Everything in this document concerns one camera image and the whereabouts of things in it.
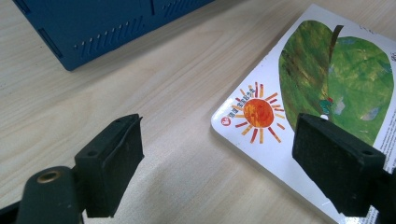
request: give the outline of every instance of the light wood grain surface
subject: light wood grain surface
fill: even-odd
[[[74,165],[109,122],[143,117],[143,159],[116,216],[86,223],[324,223],[216,137],[210,118],[312,3],[396,40],[394,0],[217,0],[67,72],[0,1],[0,207]]]

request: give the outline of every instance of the sun logo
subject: sun logo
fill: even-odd
[[[248,86],[248,92],[244,92],[240,89],[242,97],[235,98],[238,103],[237,105],[232,105],[234,114],[231,113],[230,115],[233,118],[245,119],[245,121],[236,124],[235,128],[245,127],[245,130],[242,131],[242,135],[246,135],[253,130],[250,139],[251,144],[254,143],[257,134],[259,134],[260,144],[264,142],[264,129],[267,129],[276,141],[280,143],[281,140],[274,132],[272,126],[276,117],[280,119],[285,118],[285,116],[279,114],[285,110],[281,108],[281,105],[276,104],[277,92],[263,99],[264,86],[261,84],[259,90],[258,83],[256,82],[255,84],[255,89],[253,89],[251,85]],[[285,127],[278,122],[276,126],[281,130],[285,130]]]

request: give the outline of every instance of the book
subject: book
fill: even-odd
[[[345,217],[291,156],[299,113],[327,119],[396,165],[396,42],[312,5],[213,114],[213,129],[327,218]]]

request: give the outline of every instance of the white book cover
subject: white book cover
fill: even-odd
[[[396,42],[312,5],[212,116],[213,129],[338,223],[345,217],[291,156],[299,113],[323,117],[396,166]]]

